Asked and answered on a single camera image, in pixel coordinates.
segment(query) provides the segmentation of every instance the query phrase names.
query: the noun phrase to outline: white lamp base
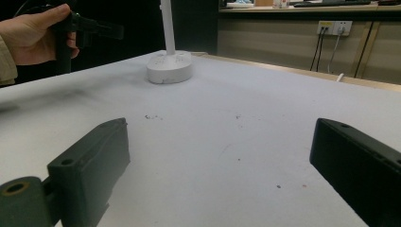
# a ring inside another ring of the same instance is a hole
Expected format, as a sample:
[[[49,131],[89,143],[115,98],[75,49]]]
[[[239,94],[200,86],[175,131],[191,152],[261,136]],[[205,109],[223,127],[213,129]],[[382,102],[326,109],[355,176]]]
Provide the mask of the white lamp base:
[[[174,55],[159,54],[148,63],[148,79],[152,83],[178,83],[192,77],[191,53],[176,51]]]

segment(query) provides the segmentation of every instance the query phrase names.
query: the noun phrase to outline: person's hand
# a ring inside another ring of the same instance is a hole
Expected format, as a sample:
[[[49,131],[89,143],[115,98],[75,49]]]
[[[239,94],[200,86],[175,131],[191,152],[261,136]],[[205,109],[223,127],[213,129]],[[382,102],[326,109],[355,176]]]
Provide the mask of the person's hand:
[[[67,4],[37,14],[26,14],[0,22],[0,36],[17,65],[38,64],[56,59],[55,38],[48,29],[71,12]],[[68,33],[71,58],[78,55],[76,33]]]

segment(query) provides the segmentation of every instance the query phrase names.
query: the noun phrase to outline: white pole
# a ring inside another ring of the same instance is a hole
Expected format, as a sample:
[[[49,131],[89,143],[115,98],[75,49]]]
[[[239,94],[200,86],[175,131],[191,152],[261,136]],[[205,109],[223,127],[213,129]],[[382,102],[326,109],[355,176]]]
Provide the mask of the white pole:
[[[163,27],[165,29],[167,55],[175,55],[173,17],[171,13],[171,1],[162,0],[161,10],[163,15]]]

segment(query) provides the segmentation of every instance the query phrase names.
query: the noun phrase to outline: white cable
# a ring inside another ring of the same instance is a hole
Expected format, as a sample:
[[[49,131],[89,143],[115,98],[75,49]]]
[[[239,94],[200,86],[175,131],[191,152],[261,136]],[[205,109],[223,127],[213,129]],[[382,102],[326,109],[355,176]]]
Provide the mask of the white cable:
[[[342,77],[344,77],[344,74],[340,74],[339,77],[337,78],[337,82],[340,82]]]
[[[336,46],[334,46],[334,50],[333,50],[333,54],[331,55],[331,59],[330,62],[327,64],[327,73],[330,74],[330,64],[334,59],[334,54],[336,54],[336,50],[337,50],[337,46],[339,45],[339,40],[340,40],[340,36],[341,34],[339,34],[339,36],[337,37],[337,42],[336,42]]]

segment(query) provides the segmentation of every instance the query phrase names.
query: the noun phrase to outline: electrical outlet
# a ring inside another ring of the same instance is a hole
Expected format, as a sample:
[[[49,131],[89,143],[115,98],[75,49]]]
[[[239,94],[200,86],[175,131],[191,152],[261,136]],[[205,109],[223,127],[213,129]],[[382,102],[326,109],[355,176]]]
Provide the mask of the electrical outlet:
[[[327,30],[324,32],[324,35],[332,34],[334,24],[335,24],[334,21],[320,21],[318,24],[318,31],[317,31],[318,35],[323,34],[322,27],[327,28]]]
[[[352,21],[336,21],[333,26],[333,35],[339,35],[339,31],[344,27],[344,32],[341,36],[349,36],[351,31]]]

